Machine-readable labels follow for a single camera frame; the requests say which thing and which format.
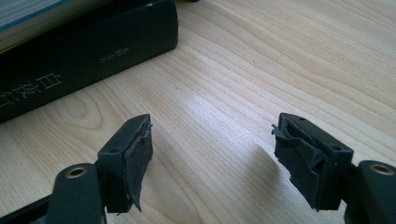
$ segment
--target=round hole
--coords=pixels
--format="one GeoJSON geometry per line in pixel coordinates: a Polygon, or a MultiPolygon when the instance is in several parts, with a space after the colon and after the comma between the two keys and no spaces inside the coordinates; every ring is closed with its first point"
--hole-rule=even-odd
{"type": "Polygon", "coordinates": [[[334,150],[341,150],[341,148],[339,146],[332,146],[332,149],[334,150]]]}
{"type": "Polygon", "coordinates": [[[370,168],[381,175],[394,175],[394,171],[381,164],[371,164],[370,168]]]}
{"type": "Polygon", "coordinates": [[[77,178],[82,175],[85,175],[87,173],[87,168],[85,167],[76,167],[74,169],[71,169],[70,171],[67,172],[66,177],[67,178],[77,178]]]}
{"type": "Polygon", "coordinates": [[[109,150],[109,152],[110,152],[110,153],[118,153],[118,152],[120,152],[120,150],[119,150],[118,148],[111,148],[111,149],[109,150]]]}

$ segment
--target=wood grain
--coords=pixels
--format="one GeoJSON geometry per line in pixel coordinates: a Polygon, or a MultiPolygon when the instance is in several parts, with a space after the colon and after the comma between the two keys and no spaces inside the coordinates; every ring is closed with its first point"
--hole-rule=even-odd
{"type": "Polygon", "coordinates": [[[280,112],[396,164],[396,2],[177,1],[175,50],[0,124],[0,216],[94,162],[150,113],[143,212],[109,223],[343,223],[315,212],[273,154],[280,112]]]}

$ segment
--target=book spine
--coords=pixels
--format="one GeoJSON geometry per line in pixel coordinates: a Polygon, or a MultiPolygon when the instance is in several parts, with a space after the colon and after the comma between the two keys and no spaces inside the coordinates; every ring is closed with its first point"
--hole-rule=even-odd
{"type": "Polygon", "coordinates": [[[173,0],[115,1],[0,54],[0,122],[174,49],[173,0]]]}

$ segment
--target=black plastic part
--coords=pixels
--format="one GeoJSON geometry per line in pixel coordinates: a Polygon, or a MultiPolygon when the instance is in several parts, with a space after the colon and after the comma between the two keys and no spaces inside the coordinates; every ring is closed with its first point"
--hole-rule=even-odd
{"type": "Polygon", "coordinates": [[[44,223],[47,209],[50,203],[50,196],[42,198],[34,203],[30,203],[4,217],[0,218],[1,224],[25,224],[25,223],[44,223]]]}
{"type": "Polygon", "coordinates": [[[46,224],[106,223],[96,166],[76,164],[56,177],[46,224]]]}
{"type": "Polygon", "coordinates": [[[104,195],[108,213],[128,212],[133,203],[141,210],[142,180],[152,153],[149,115],[126,121],[98,152],[96,165],[108,183],[104,195]]]}
{"type": "Polygon", "coordinates": [[[345,197],[347,224],[396,223],[396,168],[362,161],[345,197]]]}
{"type": "Polygon", "coordinates": [[[309,120],[281,113],[274,125],[276,156],[312,208],[337,210],[353,150],[309,120]]]}

